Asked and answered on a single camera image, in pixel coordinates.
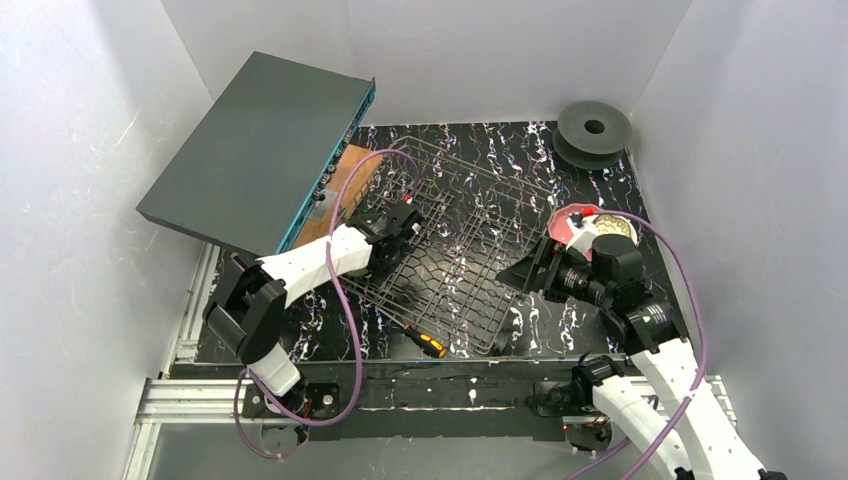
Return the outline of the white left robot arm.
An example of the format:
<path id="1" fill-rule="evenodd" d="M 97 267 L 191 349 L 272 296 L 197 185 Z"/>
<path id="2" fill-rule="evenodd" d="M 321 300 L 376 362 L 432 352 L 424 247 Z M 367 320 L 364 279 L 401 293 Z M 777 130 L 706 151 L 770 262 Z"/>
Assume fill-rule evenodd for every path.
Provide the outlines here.
<path id="1" fill-rule="evenodd" d="M 333 425 L 353 410 L 364 376 L 360 338 L 340 279 L 391 271 L 423 223 L 423 215 L 401 200 L 387 211 L 356 215 L 344 223 L 333 217 L 326 235 L 284 253 L 255 259 L 234 255 L 204 309 L 204 323 L 283 415 L 308 426 Z M 349 403 L 328 419 L 298 415 L 284 403 L 302 375 L 280 341 L 286 311 L 324 284 L 334 287 L 342 303 L 355 361 Z"/>

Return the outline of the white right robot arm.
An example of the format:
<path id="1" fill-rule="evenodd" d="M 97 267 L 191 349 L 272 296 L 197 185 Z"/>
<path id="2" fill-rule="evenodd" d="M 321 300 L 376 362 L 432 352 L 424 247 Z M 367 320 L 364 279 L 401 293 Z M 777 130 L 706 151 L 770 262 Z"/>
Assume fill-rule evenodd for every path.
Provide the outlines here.
<path id="1" fill-rule="evenodd" d="M 650 292 L 643 260 L 622 235 L 596 237 L 584 255 L 542 239 L 530 255 L 499 272 L 497 280 L 549 301 L 569 299 L 596 307 L 605 329 L 651 386 L 659 414 L 635 390 L 623 369 L 601 356 L 573 368 L 570 384 L 535 393 L 542 410 L 592 406 L 616 423 L 642 453 L 625 473 L 650 464 L 668 479 L 782 479 L 746 446 L 706 382 L 679 312 Z"/>

